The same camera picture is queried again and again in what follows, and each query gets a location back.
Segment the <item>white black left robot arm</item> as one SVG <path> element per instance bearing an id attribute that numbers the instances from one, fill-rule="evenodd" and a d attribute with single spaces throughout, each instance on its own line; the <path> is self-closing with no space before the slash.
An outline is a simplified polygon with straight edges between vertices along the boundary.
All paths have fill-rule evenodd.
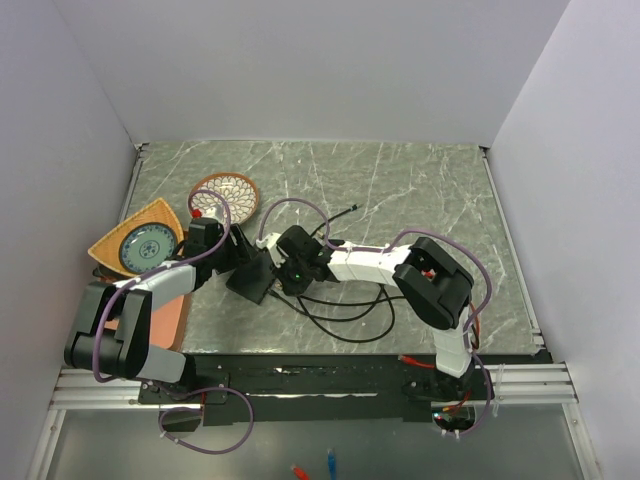
<path id="1" fill-rule="evenodd" d="M 198 389 L 195 361 L 151 343 L 152 314 L 257 254 L 239 225 L 193 220 L 187 238 L 158 267 L 129 280 L 86 286 L 64 347 L 65 364 L 92 371 L 101 383 L 162 382 L 174 401 L 190 400 Z"/>

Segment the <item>black network switch box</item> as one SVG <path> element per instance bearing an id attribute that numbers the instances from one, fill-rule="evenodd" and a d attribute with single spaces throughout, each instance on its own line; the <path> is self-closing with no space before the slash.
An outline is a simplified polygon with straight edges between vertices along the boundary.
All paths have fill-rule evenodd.
<path id="1" fill-rule="evenodd" d="M 259 253 L 238 266 L 226 281 L 226 287 L 246 300 L 260 305 L 276 281 L 274 265 L 267 252 Z"/>

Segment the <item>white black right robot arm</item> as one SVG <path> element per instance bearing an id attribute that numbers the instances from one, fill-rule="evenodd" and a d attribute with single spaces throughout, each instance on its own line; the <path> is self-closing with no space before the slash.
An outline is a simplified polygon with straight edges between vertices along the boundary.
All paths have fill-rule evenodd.
<path id="1" fill-rule="evenodd" d="M 452 399 L 471 388 L 473 361 L 465 322 L 473 279 L 434 240 L 420 237 L 411 245 L 395 247 L 340 241 L 331 247 L 294 226 L 269 235 L 263 248 L 289 296 L 300 296 L 311 283 L 325 281 L 397 288 L 432 332 L 436 388 Z"/>

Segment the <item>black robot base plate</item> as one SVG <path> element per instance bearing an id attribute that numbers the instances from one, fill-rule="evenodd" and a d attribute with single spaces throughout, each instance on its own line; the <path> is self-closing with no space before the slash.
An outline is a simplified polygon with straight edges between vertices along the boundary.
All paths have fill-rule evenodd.
<path id="1" fill-rule="evenodd" d="M 139 402 L 195 408 L 204 425 L 236 422 L 401 419 L 429 422 L 438 404 L 491 403 L 490 373 L 471 363 L 460 378 L 432 355 L 196 354 L 186 386 L 144 385 Z"/>

